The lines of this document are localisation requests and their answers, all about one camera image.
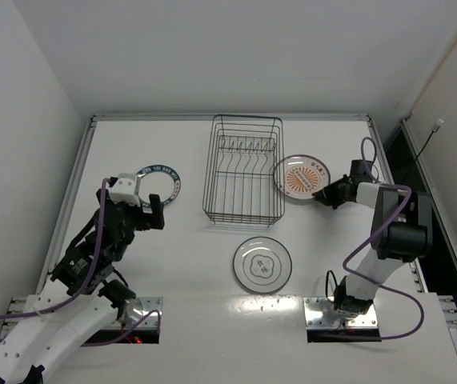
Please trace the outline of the orange sunburst plate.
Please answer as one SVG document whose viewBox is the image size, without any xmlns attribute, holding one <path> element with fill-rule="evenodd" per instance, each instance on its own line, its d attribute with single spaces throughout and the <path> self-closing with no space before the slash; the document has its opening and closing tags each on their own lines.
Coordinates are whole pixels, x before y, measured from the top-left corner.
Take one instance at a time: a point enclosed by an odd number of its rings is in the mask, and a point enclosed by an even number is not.
<svg viewBox="0 0 457 384">
<path fill-rule="evenodd" d="M 278 191 L 293 203 L 308 203 L 314 194 L 331 183 L 328 167 L 316 157 L 293 154 L 279 161 L 273 168 Z"/>
</svg>

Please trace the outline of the black rim flower plate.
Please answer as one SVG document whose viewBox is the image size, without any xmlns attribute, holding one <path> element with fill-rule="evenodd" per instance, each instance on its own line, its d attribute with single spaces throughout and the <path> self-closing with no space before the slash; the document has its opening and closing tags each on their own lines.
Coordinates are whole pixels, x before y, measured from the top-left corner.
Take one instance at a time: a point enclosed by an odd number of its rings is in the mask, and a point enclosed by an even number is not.
<svg viewBox="0 0 457 384">
<path fill-rule="evenodd" d="M 292 259 L 287 248 L 274 238 L 248 238 L 234 253 L 232 270 L 237 283 L 252 294 L 274 294 L 289 281 Z"/>
</svg>

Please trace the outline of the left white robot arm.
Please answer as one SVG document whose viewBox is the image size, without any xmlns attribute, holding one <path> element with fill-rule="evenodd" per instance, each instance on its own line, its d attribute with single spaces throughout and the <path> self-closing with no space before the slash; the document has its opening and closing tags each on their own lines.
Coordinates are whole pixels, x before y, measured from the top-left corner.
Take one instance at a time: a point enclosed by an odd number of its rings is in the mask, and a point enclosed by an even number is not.
<svg viewBox="0 0 457 384">
<path fill-rule="evenodd" d="M 14 314 L 17 325 L 0 340 L 0 383 L 44 383 L 55 369 L 103 327 L 121 322 L 125 338 L 139 324 L 136 293 L 121 278 L 108 279 L 139 231 L 161 230 L 157 194 L 143 209 L 138 187 L 102 186 L 99 208 L 70 241 L 31 310 Z"/>
</svg>

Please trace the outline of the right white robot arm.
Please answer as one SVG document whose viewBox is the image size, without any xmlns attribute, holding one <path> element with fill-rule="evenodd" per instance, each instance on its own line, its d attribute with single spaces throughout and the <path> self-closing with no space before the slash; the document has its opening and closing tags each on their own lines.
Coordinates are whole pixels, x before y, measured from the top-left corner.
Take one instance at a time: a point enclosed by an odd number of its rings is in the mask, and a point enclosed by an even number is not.
<svg viewBox="0 0 457 384">
<path fill-rule="evenodd" d="M 350 173 L 314 192 L 312 198 L 324 206 L 337 209 L 354 202 L 373 210 L 370 238 L 348 256 L 352 259 L 366 246 L 366 256 L 356 269 L 335 287 L 334 310 L 349 316 L 365 314 L 378 289 L 403 265 L 427 256 L 433 244 L 432 198 L 406 186 L 375 181 L 372 163 L 353 160 Z"/>
</svg>

